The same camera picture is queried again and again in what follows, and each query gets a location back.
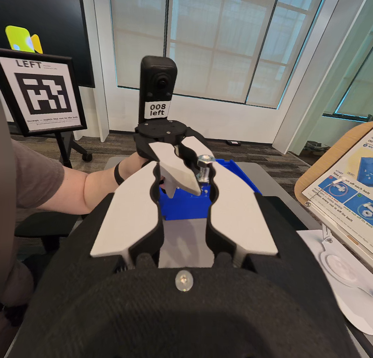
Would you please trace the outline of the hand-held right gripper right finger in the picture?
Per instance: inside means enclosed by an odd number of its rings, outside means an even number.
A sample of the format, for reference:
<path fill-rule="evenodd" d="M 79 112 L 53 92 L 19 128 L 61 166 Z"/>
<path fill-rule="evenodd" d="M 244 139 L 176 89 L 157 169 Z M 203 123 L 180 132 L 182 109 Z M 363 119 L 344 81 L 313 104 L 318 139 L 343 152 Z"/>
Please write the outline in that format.
<path fill-rule="evenodd" d="M 218 162 L 209 168 L 212 202 L 206 244 L 214 258 L 227 253 L 236 267 L 242 267 L 249 255 L 276 256 L 277 246 L 251 186 Z"/>

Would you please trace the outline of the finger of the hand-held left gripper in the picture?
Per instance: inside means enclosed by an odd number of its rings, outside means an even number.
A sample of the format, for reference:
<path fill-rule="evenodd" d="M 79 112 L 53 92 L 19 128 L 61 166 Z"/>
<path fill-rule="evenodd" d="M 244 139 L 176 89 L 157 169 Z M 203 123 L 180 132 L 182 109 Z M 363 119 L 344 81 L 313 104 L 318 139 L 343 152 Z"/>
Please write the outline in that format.
<path fill-rule="evenodd" d="M 199 156 L 215 157 L 212 151 L 195 136 L 185 137 L 180 144 L 180 156 L 184 160 L 198 160 Z"/>
<path fill-rule="evenodd" d="M 201 187 L 193 171 L 176 155 L 172 144 L 153 142 L 149 146 L 159 159 L 161 176 L 164 177 L 163 189 L 167 196 L 174 196 L 177 188 L 195 196 L 201 195 Z"/>

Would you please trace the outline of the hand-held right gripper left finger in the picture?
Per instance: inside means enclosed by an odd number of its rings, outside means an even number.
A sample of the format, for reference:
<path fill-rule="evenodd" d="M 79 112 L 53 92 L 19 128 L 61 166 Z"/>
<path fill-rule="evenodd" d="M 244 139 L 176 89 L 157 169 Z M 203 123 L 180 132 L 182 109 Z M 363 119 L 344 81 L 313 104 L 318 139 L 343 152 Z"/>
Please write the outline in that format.
<path fill-rule="evenodd" d="M 159 263 L 164 228 L 159 205 L 160 165 L 151 161 L 114 192 L 92 246 L 91 257 L 120 255 L 134 267 L 142 253 Z"/>

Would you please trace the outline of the thick steel bolt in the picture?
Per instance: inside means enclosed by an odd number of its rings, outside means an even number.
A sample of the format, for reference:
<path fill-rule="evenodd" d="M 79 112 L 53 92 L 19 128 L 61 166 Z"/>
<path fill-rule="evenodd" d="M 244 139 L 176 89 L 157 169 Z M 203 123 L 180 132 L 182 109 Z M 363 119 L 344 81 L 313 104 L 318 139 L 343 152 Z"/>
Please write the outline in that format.
<path fill-rule="evenodd" d="M 209 173 L 210 173 L 210 169 L 209 169 L 208 166 L 207 167 L 202 167 L 202 166 L 199 167 L 199 171 L 196 175 L 196 178 L 197 178 L 197 181 L 198 181 L 198 183 L 201 187 L 209 185 L 209 183 L 210 183 Z"/>

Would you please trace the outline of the blue plastic bin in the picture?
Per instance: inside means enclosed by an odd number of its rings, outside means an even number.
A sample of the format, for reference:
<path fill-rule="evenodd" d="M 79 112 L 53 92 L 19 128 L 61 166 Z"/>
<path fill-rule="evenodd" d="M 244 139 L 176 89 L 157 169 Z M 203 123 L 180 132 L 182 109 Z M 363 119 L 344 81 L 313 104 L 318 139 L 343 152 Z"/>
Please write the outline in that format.
<path fill-rule="evenodd" d="M 233 160 L 226 161 L 223 159 L 216 159 L 216 161 L 241 178 L 254 192 L 261 194 L 260 190 Z M 177 188 L 173 198 L 169 198 L 160 188 L 159 203 L 162 216 L 166 221 L 205 219 L 207 218 L 208 209 L 211 205 L 210 185 L 203 185 L 200 196 L 193 195 L 183 189 Z"/>

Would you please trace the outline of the person's left forearm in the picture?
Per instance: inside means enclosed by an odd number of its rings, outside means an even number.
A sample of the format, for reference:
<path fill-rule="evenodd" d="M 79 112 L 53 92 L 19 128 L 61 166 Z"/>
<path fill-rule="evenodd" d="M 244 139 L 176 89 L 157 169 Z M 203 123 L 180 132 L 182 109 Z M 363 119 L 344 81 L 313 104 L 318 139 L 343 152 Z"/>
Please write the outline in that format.
<path fill-rule="evenodd" d="M 40 181 L 47 182 L 45 188 L 38 186 L 38 199 L 34 207 L 73 215 L 89 214 L 109 193 L 119 187 L 124 178 L 114 168 L 86 174 L 62 166 L 50 160 L 47 172 Z"/>

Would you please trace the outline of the person's left hand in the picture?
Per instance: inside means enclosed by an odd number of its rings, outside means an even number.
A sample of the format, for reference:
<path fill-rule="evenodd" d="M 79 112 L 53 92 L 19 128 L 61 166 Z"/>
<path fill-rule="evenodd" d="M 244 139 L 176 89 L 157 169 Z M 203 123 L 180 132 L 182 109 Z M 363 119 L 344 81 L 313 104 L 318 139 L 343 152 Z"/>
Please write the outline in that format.
<path fill-rule="evenodd" d="M 114 178 L 118 185 L 121 185 L 130 176 L 142 169 L 151 160 L 141 157 L 137 152 L 126 157 L 114 168 Z"/>

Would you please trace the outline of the large window with blinds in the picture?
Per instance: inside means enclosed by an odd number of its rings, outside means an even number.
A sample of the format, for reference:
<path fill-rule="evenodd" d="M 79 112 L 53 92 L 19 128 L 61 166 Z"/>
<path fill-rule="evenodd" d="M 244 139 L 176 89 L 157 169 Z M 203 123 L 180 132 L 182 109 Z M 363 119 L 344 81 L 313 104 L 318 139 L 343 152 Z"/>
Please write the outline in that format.
<path fill-rule="evenodd" d="M 323 1 L 110 0 L 117 86 L 166 56 L 176 94 L 278 109 Z"/>

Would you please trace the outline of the printed instruction sheet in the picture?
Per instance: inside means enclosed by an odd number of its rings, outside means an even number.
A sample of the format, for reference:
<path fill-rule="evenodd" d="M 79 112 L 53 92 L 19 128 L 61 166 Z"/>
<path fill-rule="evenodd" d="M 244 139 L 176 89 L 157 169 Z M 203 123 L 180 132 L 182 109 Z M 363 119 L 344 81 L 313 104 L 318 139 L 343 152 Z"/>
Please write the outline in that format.
<path fill-rule="evenodd" d="M 302 194 L 305 207 L 372 267 L 373 130 Z"/>

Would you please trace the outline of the black framed marker sign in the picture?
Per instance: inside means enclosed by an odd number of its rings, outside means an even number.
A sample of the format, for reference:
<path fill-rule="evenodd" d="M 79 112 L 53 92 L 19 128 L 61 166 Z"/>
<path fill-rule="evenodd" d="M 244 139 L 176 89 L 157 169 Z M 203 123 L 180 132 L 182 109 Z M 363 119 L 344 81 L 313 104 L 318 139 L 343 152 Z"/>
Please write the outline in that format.
<path fill-rule="evenodd" d="M 71 149 L 92 161 L 73 140 L 73 132 L 87 125 L 72 58 L 1 49 L 0 78 L 18 134 L 55 138 L 66 167 L 72 168 Z"/>

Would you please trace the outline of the white board stand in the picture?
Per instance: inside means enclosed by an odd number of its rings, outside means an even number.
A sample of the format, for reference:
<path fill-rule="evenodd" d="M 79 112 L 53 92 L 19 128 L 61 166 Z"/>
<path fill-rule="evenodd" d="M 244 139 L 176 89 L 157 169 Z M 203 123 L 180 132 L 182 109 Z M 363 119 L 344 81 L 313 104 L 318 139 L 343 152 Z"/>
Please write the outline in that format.
<path fill-rule="evenodd" d="M 336 238 L 322 230 L 299 230 L 321 266 L 344 316 L 359 331 L 373 335 L 373 275 Z"/>

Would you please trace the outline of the glass partition window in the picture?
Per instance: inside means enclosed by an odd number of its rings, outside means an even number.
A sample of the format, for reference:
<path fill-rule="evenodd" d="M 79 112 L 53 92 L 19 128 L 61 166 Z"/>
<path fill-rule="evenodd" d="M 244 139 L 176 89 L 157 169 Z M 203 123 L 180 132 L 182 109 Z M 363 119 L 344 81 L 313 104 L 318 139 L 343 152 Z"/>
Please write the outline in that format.
<path fill-rule="evenodd" d="M 347 121 L 368 122 L 372 117 L 373 59 L 372 50 L 366 54 L 354 74 L 343 77 L 337 91 L 323 113 L 323 117 Z"/>

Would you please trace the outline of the black framed wall panel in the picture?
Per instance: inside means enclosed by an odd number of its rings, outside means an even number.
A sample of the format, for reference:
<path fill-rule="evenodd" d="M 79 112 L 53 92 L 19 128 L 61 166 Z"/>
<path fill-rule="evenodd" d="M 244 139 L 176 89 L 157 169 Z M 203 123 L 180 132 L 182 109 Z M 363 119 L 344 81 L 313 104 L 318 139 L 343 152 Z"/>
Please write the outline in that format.
<path fill-rule="evenodd" d="M 37 35 L 45 54 L 71 57 L 77 83 L 94 88 L 82 0 L 0 0 L 0 47 L 11 49 L 6 27 Z"/>

